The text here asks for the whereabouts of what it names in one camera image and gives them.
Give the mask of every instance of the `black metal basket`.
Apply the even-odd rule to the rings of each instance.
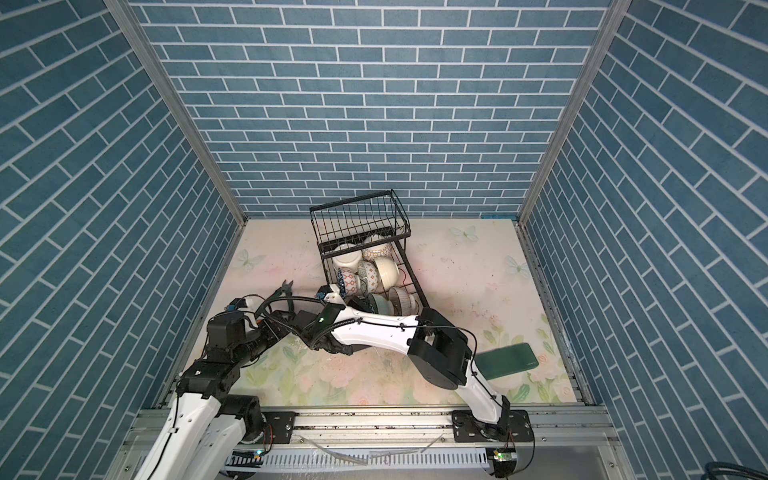
[[[403,273],[407,273],[407,281],[402,287],[408,293],[417,294],[422,306],[429,306],[406,256],[406,239],[411,236],[411,223],[394,190],[311,207],[310,220],[328,284],[336,283],[336,268],[331,261],[333,257],[391,243],[395,247],[392,259]],[[365,242],[372,235],[380,235],[381,239]],[[344,243],[355,246],[334,251]]]

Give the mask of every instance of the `table surface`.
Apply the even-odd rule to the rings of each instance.
[[[575,402],[514,224],[418,219],[411,220],[411,228],[406,253],[429,305],[473,331],[478,352],[527,342],[538,357],[537,368],[491,384],[512,403]],[[250,220],[209,317],[233,298],[268,296],[283,280],[293,280],[294,294],[302,296],[314,296],[326,282],[311,223]],[[187,365],[200,356],[204,339],[203,330]],[[374,347],[353,356],[331,355],[307,349],[295,336],[243,369],[231,392],[258,396],[262,406],[462,403],[453,391],[426,382],[404,355]]]

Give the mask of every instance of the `green object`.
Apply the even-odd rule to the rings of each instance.
[[[538,360],[531,346],[527,343],[516,343],[503,346],[500,349],[478,353],[475,364],[486,380],[493,380],[512,373],[520,373],[534,369]]]

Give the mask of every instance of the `brick wallpaper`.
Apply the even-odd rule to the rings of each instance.
[[[255,3],[131,3],[250,216],[478,217],[518,211],[609,0]]]
[[[638,478],[768,470],[766,25],[634,0],[531,217]]]
[[[0,0],[0,185],[0,478],[103,478],[235,226],[101,0]]]

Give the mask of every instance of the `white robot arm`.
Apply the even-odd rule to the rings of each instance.
[[[289,311],[268,313],[266,306],[278,300],[287,300]],[[320,314],[294,313],[294,300],[322,303],[324,308]],[[235,299],[230,310],[209,320],[203,358],[195,361],[177,384],[168,419],[136,480],[210,480],[239,442],[260,441],[266,431],[258,398],[228,392],[240,376],[240,367],[289,333],[311,349],[331,353],[351,355],[376,346],[407,355],[427,381],[456,390],[483,435],[506,440],[508,400],[477,370],[463,329],[435,310],[424,309],[418,316],[378,315],[291,296],[290,285],[283,284],[283,289],[256,311],[261,323],[247,331],[250,319],[237,310],[245,306],[243,299]]]

